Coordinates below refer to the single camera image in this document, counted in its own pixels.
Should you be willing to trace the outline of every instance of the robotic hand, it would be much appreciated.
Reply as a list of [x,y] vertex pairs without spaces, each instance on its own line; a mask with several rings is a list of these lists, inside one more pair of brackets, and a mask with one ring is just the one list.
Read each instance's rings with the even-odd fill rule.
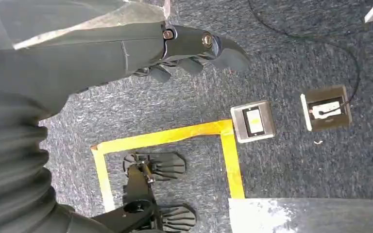
[[39,148],[47,130],[38,122],[59,113],[70,94],[90,86],[130,75],[165,82],[170,75],[162,66],[195,74],[202,63],[242,70],[249,59],[229,39],[164,22],[73,31],[28,48],[0,50],[0,233],[162,232],[162,222],[153,224],[160,210],[145,207],[154,199],[147,169],[138,162],[128,171],[130,180],[142,186],[128,183],[127,188],[135,187],[133,197],[144,192],[146,202],[138,204],[149,212],[134,220],[137,224],[122,217],[136,214],[138,205],[117,209],[119,218],[89,219],[56,203],[51,173],[43,168],[49,155]]

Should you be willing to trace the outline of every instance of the black cable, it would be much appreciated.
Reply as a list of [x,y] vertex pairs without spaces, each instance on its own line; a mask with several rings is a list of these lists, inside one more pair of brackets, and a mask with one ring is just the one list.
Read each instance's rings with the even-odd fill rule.
[[257,13],[254,10],[254,8],[252,7],[252,4],[251,4],[251,0],[248,0],[248,4],[249,4],[249,7],[250,7],[251,12],[254,15],[255,19],[258,21],[258,23],[262,24],[265,28],[267,28],[267,29],[269,29],[269,30],[271,30],[271,31],[273,31],[273,32],[275,32],[277,34],[285,35],[285,36],[287,36],[287,37],[289,37],[291,39],[294,39],[294,40],[311,41],[311,42],[315,42],[315,43],[321,43],[321,44],[331,45],[333,47],[336,47],[336,48],[341,49],[344,52],[346,52],[351,57],[351,59],[354,61],[354,65],[355,65],[355,69],[356,69],[356,83],[354,85],[353,93],[351,94],[351,96],[349,97],[349,99],[346,102],[344,102],[343,104],[341,104],[338,108],[330,110],[330,111],[327,111],[327,112],[320,111],[320,115],[331,113],[331,112],[334,112],[334,111],[336,111],[338,109],[341,109],[345,105],[349,104],[354,99],[354,97],[355,97],[355,95],[356,95],[356,93],[358,91],[359,82],[361,81],[361,77],[360,77],[361,69],[359,67],[359,63],[358,63],[357,58],[354,56],[354,54],[349,49],[344,48],[344,47],[342,47],[342,46],[340,46],[338,44],[335,44],[333,42],[330,42],[330,41],[324,41],[324,40],[320,40],[320,39],[316,39],[316,38],[308,37],[308,36],[291,35],[291,34],[288,34],[285,31],[281,31],[281,30],[278,30],[276,28],[273,28],[272,26],[266,24],[264,22],[264,20],[259,16],[259,13]]

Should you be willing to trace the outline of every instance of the yellow tape line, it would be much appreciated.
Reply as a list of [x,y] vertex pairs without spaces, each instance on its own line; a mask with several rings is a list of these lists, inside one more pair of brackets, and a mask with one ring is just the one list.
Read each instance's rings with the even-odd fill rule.
[[108,178],[108,171],[106,170],[105,154],[177,142],[195,136],[217,134],[221,137],[231,198],[245,198],[232,120],[220,120],[178,129],[116,139],[93,146],[91,151],[95,159],[105,211],[109,212],[115,209],[111,184]]

